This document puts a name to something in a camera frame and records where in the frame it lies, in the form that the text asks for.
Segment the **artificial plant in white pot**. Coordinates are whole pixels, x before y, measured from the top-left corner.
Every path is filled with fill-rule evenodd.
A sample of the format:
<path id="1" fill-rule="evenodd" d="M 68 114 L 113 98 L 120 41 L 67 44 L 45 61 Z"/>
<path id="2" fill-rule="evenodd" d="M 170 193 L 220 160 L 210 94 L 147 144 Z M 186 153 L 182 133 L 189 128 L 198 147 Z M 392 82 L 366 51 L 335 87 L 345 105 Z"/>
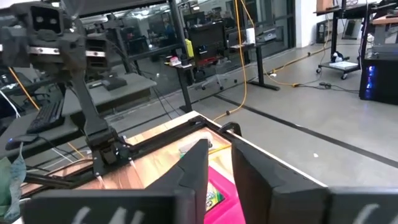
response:
<path id="1" fill-rule="evenodd" d="M 22 156 L 24 143 L 19 144 L 17 158 L 10 162 L 7 157 L 0 159 L 0 223 L 11 223 L 21 214 L 21 184 L 24 182 L 27 167 Z"/>

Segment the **small black desk device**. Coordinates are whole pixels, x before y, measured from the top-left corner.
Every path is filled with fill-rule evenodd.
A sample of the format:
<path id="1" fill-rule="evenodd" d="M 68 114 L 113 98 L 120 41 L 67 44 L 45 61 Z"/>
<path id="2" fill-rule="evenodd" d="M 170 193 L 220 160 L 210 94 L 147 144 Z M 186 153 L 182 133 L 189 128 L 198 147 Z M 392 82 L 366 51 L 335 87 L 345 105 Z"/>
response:
<path id="1" fill-rule="evenodd" d="M 119 77 L 108 77 L 103 79 L 101 82 L 108 91 L 112 91 L 127 85 L 127 81 Z"/>

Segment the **yellow green bottle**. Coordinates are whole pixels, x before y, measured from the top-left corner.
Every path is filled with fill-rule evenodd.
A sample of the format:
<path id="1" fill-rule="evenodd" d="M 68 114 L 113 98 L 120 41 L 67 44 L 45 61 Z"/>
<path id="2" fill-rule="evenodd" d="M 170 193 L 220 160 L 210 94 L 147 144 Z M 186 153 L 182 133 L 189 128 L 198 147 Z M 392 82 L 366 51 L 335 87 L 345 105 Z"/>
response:
<path id="1" fill-rule="evenodd" d="M 195 56 L 192 41 L 189 39 L 185 39 L 185 45 L 187 50 L 187 55 L 189 58 L 193 58 Z"/>

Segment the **grey desk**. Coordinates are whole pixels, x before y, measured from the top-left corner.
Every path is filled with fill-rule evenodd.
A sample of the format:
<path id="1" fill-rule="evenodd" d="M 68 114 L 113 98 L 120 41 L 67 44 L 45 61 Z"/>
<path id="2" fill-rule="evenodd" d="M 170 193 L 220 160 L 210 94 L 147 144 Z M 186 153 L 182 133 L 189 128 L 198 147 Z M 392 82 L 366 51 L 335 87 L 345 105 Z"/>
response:
<path id="1" fill-rule="evenodd" d="M 122 78 L 127 81 L 126 86 L 112 91 L 108 91 L 103 86 L 89 90 L 99 113 L 102 114 L 112 108 L 147 97 L 150 95 L 150 88 L 156 86 L 156 82 L 136 73 L 123 75 Z M 6 144 L 11 138 L 25 134 L 36 114 L 32 112 L 15 119 L 0 136 L 0 159 L 8 157 L 13 160 L 17 157 L 19 150 L 8 151 Z M 63 125 L 40 133 L 42 139 L 23 147 L 24 157 L 34 156 L 50 149 L 52 145 L 59 146 L 83 136 L 84 116 L 77 97 L 70 90 L 67 90 L 65 94 L 62 116 L 65 117 Z"/>

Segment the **black standing desk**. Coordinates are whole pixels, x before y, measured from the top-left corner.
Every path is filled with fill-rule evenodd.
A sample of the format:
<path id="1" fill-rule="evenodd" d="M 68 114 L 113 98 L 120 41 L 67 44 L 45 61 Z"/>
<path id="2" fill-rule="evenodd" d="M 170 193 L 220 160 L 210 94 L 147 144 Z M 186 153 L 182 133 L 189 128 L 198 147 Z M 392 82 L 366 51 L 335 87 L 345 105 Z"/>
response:
<path id="1" fill-rule="evenodd" d="M 256 50 L 256 62 L 257 62 L 257 79 L 253 78 L 251 80 L 249 80 L 247 78 L 247 75 L 244 74 L 244 87 L 247 88 L 247 85 L 254 85 L 254 86 L 258 86 L 261 88 L 265 88 L 268 90 L 274 90 L 274 91 L 279 91 L 280 88 L 278 86 L 275 85 L 270 85 L 270 84 L 266 84 L 264 82 L 264 77 L 268 76 L 269 74 L 265 71 L 265 68 L 263 67 L 263 61 L 262 61 L 262 50 L 261 47 L 264 44 L 254 44 L 254 45 L 245 45 L 244 49 L 245 50 L 250 50 L 250 49 L 255 49 Z M 191 75 L 191 72 L 194 68 L 197 68 L 196 63 L 193 60 L 189 60 L 190 64 L 186 65 L 186 66 L 181 66 L 181 65 L 176 65 L 176 66 L 172 66 L 172 68 L 177 70 L 177 75 L 178 75 L 178 80 L 180 83 L 180 87 L 181 87 L 181 91 L 182 91 L 182 95 L 183 95 L 183 99 L 185 104 L 180 106 L 179 109 L 182 110 L 185 113 L 189 113 L 191 111 L 193 111 L 192 109 L 192 102 L 189 96 L 189 92 L 188 92 L 188 78 L 187 78 L 187 72 L 189 72 L 189 75 Z"/>

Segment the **wooden top workbench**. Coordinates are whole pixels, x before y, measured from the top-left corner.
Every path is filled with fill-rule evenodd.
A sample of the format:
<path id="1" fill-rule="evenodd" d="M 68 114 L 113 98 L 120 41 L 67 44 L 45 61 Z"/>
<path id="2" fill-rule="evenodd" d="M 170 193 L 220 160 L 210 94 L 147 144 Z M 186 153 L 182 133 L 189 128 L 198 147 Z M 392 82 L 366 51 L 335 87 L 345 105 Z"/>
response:
<path id="1" fill-rule="evenodd" d="M 398 17 L 373 20 L 374 43 L 372 56 L 379 60 L 398 60 Z"/>

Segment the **flat white box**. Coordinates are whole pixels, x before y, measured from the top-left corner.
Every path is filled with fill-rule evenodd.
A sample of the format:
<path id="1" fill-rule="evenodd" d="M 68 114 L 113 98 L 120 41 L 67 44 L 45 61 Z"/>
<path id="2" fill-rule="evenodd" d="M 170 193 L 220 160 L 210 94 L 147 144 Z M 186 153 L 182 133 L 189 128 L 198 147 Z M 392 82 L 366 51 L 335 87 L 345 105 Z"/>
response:
<path id="1" fill-rule="evenodd" d="M 349 61 L 340 61 L 340 62 L 330 63 L 329 66 L 340 70 L 349 70 L 352 68 L 357 68 L 358 64 Z"/>

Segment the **black table frame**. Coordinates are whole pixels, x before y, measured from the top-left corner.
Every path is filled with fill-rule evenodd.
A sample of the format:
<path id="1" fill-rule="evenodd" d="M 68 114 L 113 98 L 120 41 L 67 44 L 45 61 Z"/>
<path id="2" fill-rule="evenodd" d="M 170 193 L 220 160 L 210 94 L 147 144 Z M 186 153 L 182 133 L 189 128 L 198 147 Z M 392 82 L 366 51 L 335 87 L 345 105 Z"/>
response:
<path id="1" fill-rule="evenodd" d="M 131 160 L 134 159 L 139 159 L 141 157 L 144 157 L 154 151 L 157 151 L 158 149 L 168 146 L 169 144 L 172 144 L 174 141 L 182 138 L 186 134 L 191 134 L 195 131 L 198 131 L 201 128 L 209 128 L 213 132 L 221 135 L 222 138 L 227 139 L 229 142 L 231 142 L 231 149 L 232 145 L 234 142 L 245 142 L 246 144 L 254 147 L 258 151 L 264 153 L 265 155 L 275 159 L 277 162 L 280 162 L 281 164 L 293 169 L 294 171 L 298 172 L 301 174 L 297 169 L 288 166 L 286 163 L 280 161 L 278 158 L 265 153 L 262 149 L 259 149 L 257 146 L 251 144 L 250 142 L 247 142 L 245 139 L 243 139 L 241 136 L 236 135 L 232 131 L 228 131 L 227 133 L 219 133 L 218 129 L 220 128 L 216 124 L 212 123 L 211 121 L 207 120 L 203 116 L 196 116 L 194 118 L 189 119 L 188 121 L 179 124 L 178 126 L 169 129 L 165 132 L 162 132 L 152 138 L 149 138 L 145 141 L 142 141 L 138 144 L 131 145 L 128 144 L 130 152 L 131 152 Z M 124 164 L 117 169 L 107 173 L 106 175 L 116 172 L 123 166 L 126 166 L 127 164 Z M 29 177 L 29 181 L 31 181 L 33 184 L 38 184 L 40 187 L 36 190 L 33 190 L 28 193 L 28 196 L 36 196 L 42 192 L 46 192 L 48 190 L 77 190 L 77 187 L 80 187 L 84 184 L 87 184 L 89 181 L 93 180 L 95 177 L 98 177 L 94 175 L 93 173 L 93 164 L 83 168 L 81 171 L 76 171 L 66 177 L 44 177 L 44 176 L 38 176 L 38 177 Z"/>

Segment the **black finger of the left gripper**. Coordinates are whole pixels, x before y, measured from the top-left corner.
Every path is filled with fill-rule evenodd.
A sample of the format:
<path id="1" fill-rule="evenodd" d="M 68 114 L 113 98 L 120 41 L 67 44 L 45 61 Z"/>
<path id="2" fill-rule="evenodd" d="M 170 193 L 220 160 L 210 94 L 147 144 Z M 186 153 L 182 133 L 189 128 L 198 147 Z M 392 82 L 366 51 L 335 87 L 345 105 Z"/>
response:
<path id="1" fill-rule="evenodd" d="M 87 69 L 93 72 L 109 70 L 109 45 L 103 34 L 88 34 L 86 37 Z"/>
<path id="2" fill-rule="evenodd" d="M 0 14 L 0 61 L 7 67 L 30 67 L 28 37 L 28 12 Z"/>

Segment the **black computer mouse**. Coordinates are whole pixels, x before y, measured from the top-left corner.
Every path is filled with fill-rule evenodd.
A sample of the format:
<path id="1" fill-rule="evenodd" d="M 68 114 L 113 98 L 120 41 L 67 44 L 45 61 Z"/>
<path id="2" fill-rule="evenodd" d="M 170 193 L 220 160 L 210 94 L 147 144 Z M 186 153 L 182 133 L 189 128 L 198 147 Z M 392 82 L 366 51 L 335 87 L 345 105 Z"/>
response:
<path id="1" fill-rule="evenodd" d="M 10 151 L 20 147 L 21 143 L 30 144 L 38 140 L 39 136 L 37 134 L 25 134 L 10 138 L 5 146 L 5 150 Z"/>

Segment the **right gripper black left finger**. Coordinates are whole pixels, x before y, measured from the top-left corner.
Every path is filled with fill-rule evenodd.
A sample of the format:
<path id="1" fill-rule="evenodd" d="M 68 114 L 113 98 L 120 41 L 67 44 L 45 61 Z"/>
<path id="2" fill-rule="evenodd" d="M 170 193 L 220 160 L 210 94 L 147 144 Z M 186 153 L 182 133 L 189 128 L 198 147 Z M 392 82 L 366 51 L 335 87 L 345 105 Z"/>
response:
<path id="1" fill-rule="evenodd" d="M 203 224 L 208 140 L 146 189 L 48 190 L 29 200 L 24 224 Z"/>

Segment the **cardboard box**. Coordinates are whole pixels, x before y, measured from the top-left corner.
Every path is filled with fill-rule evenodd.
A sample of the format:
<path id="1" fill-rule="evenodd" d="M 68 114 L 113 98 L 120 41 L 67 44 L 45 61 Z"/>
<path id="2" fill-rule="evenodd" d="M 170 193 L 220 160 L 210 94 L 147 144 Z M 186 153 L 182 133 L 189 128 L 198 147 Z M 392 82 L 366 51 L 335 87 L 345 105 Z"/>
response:
<path id="1" fill-rule="evenodd" d="M 333 7 L 333 0 L 317 0 L 317 12 L 326 11 Z"/>

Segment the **pink plastic pencil box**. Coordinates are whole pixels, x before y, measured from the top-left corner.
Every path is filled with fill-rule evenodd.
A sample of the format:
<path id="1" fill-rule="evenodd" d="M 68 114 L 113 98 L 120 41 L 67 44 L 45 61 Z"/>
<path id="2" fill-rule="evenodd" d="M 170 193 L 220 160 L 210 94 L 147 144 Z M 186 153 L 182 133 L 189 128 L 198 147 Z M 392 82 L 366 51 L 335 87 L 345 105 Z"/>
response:
<path id="1" fill-rule="evenodd" d="M 209 182 L 225 199 L 205 212 L 204 224 L 246 224 L 235 184 L 212 167 L 208 168 Z"/>

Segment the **black rolling cart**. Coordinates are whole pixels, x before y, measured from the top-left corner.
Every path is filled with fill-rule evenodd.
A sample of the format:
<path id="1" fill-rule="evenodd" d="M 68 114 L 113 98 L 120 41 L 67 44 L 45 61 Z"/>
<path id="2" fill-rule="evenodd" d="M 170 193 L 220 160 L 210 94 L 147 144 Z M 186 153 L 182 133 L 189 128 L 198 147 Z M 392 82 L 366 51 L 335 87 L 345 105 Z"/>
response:
<path id="1" fill-rule="evenodd" d="M 369 21 L 371 20 L 373 13 L 376 9 L 377 2 L 368 2 L 366 0 L 365 3 L 356 3 L 356 4 L 347 4 L 348 0 L 332 0 L 332 2 L 336 2 L 336 5 L 333 7 L 325 8 L 324 10 L 317 10 L 315 12 L 316 15 L 329 15 L 333 14 L 333 18 L 331 19 L 331 36 L 327 38 L 331 40 L 331 52 L 330 52 L 330 61 L 326 63 L 320 63 L 317 68 L 317 72 L 321 72 L 322 68 L 329 68 L 332 70 L 342 71 L 343 74 L 341 76 L 342 80 L 345 80 L 348 77 L 348 74 L 351 72 L 355 72 L 361 70 L 361 61 L 364 58 L 364 54 L 366 53 L 366 46 L 368 44 L 368 35 L 367 35 L 367 26 Z M 333 54 L 337 51 L 337 36 L 338 36 L 338 21 L 340 19 L 362 19 L 363 20 L 363 29 L 361 31 L 361 41 L 360 47 L 358 51 L 357 62 L 354 64 L 354 67 L 332 67 L 331 64 L 333 59 Z"/>

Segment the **office chair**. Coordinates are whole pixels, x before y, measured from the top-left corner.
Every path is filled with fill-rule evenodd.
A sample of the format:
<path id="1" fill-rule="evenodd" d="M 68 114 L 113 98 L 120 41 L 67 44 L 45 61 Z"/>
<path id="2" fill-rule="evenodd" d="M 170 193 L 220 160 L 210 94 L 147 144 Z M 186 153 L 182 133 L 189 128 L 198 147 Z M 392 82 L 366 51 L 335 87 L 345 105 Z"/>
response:
<path id="1" fill-rule="evenodd" d="M 228 58 L 219 59 L 213 66 L 215 74 L 210 78 L 206 78 L 206 80 L 200 85 L 202 90 L 206 90 L 207 86 L 210 86 L 212 83 L 218 85 L 219 90 L 224 90 L 223 83 L 227 82 L 231 75 L 228 73 L 228 67 L 231 63 L 231 60 Z"/>

